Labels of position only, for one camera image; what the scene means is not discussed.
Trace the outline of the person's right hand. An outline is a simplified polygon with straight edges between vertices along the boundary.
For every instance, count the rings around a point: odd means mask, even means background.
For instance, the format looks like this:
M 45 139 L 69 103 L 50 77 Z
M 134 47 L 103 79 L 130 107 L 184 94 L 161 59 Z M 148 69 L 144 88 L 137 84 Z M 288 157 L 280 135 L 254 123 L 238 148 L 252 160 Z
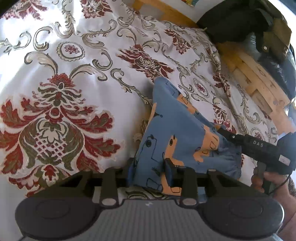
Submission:
M 283 227 L 285 227 L 292 217 L 295 215 L 295 198 L 290 194 L 288 189 L 288 177 L 275 172 L 264 172 L 264 180 L 275 185 L 273 198 L 277 200 L 283 207 L 285 217 L 283 219 Z

